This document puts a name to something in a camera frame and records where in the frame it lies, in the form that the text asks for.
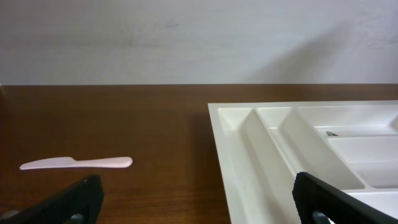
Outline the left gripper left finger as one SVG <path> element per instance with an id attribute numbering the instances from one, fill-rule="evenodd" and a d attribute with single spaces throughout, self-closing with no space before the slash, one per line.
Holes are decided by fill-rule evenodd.
<path id="1" fill-rule="evenodd" d="M 96 224 L 104 200 L 99 175 L 89 175 L 1 224 Z"/>

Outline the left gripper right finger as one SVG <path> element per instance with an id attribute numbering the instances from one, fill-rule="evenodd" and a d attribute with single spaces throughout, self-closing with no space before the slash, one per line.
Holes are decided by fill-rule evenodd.
<path id="1" fill-rule="evenodd" d="M 397 224 L 397 219 L 342 192 L 307 172 L 296 175 L 292 190 L 300 221 Z"/>

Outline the metal tablespoon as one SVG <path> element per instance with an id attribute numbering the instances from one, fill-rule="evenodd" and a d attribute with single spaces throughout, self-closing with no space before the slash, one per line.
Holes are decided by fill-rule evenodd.
<path id="1" fill-rule="evenodd" d="M 327 134 L 327 136 L 338 136 L 337 134 L 329 132 L 329 131 L 326 131 L 326 134 Z"/>

